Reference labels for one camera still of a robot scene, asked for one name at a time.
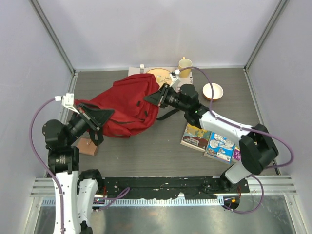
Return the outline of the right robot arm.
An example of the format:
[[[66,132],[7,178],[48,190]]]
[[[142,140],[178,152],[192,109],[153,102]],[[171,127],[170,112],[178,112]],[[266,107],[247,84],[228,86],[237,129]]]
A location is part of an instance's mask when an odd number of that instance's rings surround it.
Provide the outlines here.
[[[241,160],[220,176],[218,191],[232,192],[242,179],[259,175],[278,156],[278,149],[264,125],[241,124],[218,115],[199,102],[199,94],[191,84],[182,85],[179,92],[164,84],[144,100],[160,108],[172,106],[181,110],[192,126],[215,132],[239,146]]]

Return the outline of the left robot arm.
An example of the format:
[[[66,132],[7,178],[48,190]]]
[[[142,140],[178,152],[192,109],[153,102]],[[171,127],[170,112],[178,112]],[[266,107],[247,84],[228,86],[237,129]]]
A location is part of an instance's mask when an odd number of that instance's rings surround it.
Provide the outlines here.
[[[113,114],[113,109],[79,104],[67,125],[52,119],[42,128],[55,189],[56,234],[93,232],[89,219],[95,195],[103,191],[104,180],[97,169],[79,171],[79,148],[73,143],[88,131],[92,142],[100,145],[103,126]]]

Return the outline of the red backpack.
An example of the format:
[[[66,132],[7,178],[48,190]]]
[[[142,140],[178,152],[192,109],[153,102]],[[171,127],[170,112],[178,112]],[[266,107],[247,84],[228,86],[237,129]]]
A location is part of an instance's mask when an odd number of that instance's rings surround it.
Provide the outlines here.
[[[153,74],[134,74],[115,81],[110,89],[91,100],[76,99],[75,105],[82,103],[95,109],[113,109],[115,112],[104,124],[103,134],[129,138],[147,130],[156,120],[165,120],[179,111],[173,109],[158,118],[159,107],[144,100],[145,96],[158,90]]]

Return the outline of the yellow landscape paperback book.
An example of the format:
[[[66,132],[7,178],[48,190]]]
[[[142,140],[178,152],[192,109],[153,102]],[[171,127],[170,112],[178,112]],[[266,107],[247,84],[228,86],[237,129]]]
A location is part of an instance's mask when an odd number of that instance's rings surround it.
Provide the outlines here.
[[[211,131],[199,129],[188,123],[186,125],[180,144],[201,152],[205,152],[208,146],[210,135]]]

